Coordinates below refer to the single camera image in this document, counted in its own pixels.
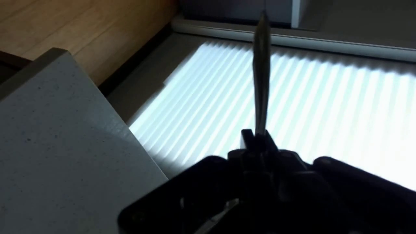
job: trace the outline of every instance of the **light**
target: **light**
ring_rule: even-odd
[[[227,158],[254,129],[251,46],[206,43],[141,110],[130,130],[168,176]],[[416,69],[406,64],[272,51],[268,130],[312,163],[333,156],[416,189]]]

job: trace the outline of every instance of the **wooden surface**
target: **wooden surface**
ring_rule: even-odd
[[[71,51],[97,85],[169,24],[177,0],[0,0],[0,51]]]

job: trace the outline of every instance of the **black object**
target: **black object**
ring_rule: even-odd
[[[416,194],[331,158],[314,165],[243,130],[229,160],[211,156],[124,210],[120,233],[416,233]]]

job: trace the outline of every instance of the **black machine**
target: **black machine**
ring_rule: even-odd
[[[255,34],[256,130],[228,160],[210,156],[125,208],[123,234],[206,233],[416,234],[416,193],[332,158],[312,165],[280,150],[266,129],[271,33],[263,15]]]

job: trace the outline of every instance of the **wall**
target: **wall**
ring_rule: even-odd
[[[292,8],[292,28],[299,29],[301,22],[305,19],[305,15],[307,13],[307,9],[311,4],[311,0],[293,0],[293,8]]]
[[[314,0],[302,29],[416,48],[415,0]]]
[[[71,51],[97,85],[169,24],[177,0],[0,0],[0,51]]]
[[[293,0],[182,0],[186,19],[256,25],[264,8],[273,25],[290,26]]]

